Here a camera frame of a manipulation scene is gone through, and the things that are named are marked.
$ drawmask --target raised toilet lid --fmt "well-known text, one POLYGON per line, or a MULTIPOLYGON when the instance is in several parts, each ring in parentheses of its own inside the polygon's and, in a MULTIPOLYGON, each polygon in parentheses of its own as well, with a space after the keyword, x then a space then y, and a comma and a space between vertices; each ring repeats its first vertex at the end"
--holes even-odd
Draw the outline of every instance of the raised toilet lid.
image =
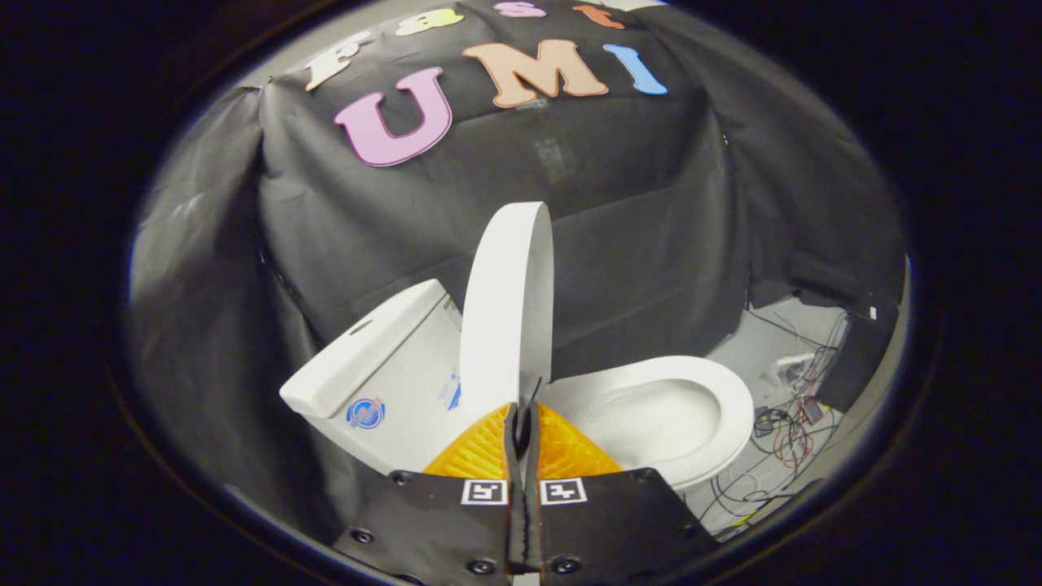
POLYGON ((460 384, 464 394, 517 397, 523 409, 550 379, 553 235, 542 202, 496 212, 478 244, 464 301, 460 384))

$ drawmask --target white toilet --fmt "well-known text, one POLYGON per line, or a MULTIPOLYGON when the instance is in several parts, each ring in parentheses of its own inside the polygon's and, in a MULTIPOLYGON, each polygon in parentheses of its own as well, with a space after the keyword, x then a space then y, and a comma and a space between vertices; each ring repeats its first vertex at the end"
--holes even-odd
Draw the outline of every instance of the white toilet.
POLYGON ((397 293, 300 368, 279 394, 327 438, 380 473, 422 471, 517 390, 463 389, 463 318, 430 279, 397 293))
POLYGON ((489 222, 464 310, 465 393, 495 389, 524 409, 535 392, 624 469, 653 467, 679 491, 718 473, 749 440, 748 389, 704 359, 656 358, 549 381, 553 242, 542 202, 505 205, 489 222))

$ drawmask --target circular logo sticker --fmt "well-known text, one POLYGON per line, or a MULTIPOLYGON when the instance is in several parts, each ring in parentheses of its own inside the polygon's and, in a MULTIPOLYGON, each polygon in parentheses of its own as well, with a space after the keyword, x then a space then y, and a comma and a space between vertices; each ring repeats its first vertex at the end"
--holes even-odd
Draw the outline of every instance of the circular logo sticker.
POLYGON ((387 412, 387 408, 383 406, 383 401, 379 397, 372 398, 359 398, 352 402, 347 408, 347 422, 351 424, 352 428, 362 428, 363 430, 372 430, 376 425, 380 424, 383 420, 383 416, 387 412))

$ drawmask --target black cloth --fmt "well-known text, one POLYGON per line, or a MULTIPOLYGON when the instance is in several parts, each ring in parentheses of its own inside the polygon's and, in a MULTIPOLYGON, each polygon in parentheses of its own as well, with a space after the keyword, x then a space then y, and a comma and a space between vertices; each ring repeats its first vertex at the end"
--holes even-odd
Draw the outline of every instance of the black cloth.
MULTIPOLYGON (((824 103, 794 77, 668 6, 609 9, 616 30, 541 0, 511 19, 492 0, 464 21, 397 36, 372 27, 313 92, 305 70, 218 100, 173 149, 132 257, 128 351, 163 432, 231 484, 331 542, 361 503, 358 464, 278 396, 292 372, 394 293, 438 278, 466 311, 486 223, 542 200, 555 248, 554 377, 664 355, 700 356, 755 304, 896 306, 904 241, 895 194, 824 103), (566 39, 603 96, 559 93, 503 109, 489 42, 529 55, 566 39), (669 93, 642 94, 604 44, 636 49, 669 93), (333 118, 372 92, 394 135, 420 114, 395 83, 443 69, 448 133, 376 168, 333 118)), ((345 31, 345 36, 356 32, 345 31)))

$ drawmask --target letter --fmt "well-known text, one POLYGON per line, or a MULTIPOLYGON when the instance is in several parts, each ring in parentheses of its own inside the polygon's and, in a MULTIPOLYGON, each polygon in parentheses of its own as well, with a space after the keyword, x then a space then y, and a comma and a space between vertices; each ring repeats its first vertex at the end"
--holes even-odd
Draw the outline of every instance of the letter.
POLYGON ((368 30, 352 34, 312 59, 304 66, 312 72, 312 80, 307 82, 304 90, 311 92, 324 83, 326 79, 347 69, 347 66, 351 65, 350 57, 358 52, 358 42, 367 36, 369 36, 368 30))
POLYGON ((500 15, 512 19, 545 17, 546 13, 531 2, 500 2, 493 6, 500 15))
POLYGON ((652 96, 664 96, 669 93, 669 90, 651 75, 636 50, 620 45, 604 45, 604 50, 619 57, 629 75, 634 76, 634 88, 639 92, 652 96))
POLYGON ((557 95, 557 76, 565 78, 565 93, 570 96, 599 96, 607 93, 582 63, 575 43, 549 39, 539 44, 535 59, 503 45, 489 43, 465 49, 464 55, 481 62, 499 90, 492 103, 499 107, 514 107, 532 102, 539 96, 521 84, 524 78, 551 98, 557 95))
POLYGON ((612 13, 607 10, 601 10, 594 6, 572 6, 573 10, 578 10, 589 17, 590 20, 599 24, 600 26, 606 26, 607 28, 626 28, 620 22, 615 22, 607 18, 612 16, 612 13))
POLYGON ((452 8, 439 8, 401 21, 398 23, 398 30, 395 31, 395 34, 398 36, 407 36, 438 26, 455 24, 462 20, 463 17, 455 14, 455 10, 452 8))
POLYGON ((390 167, 413 158, 435 146, 452 125, 452 108, 449 107, 438 76, 442 68, 431 67, 402 77, 395 88, 413 92, 416 103, 423 114, 423 122, 412 132, 392 137, 377 105, 383 94, 376 92, 358 98, 333 119, 344 126, 347 138, 354 146, 358 158, 371 167, 390 167))

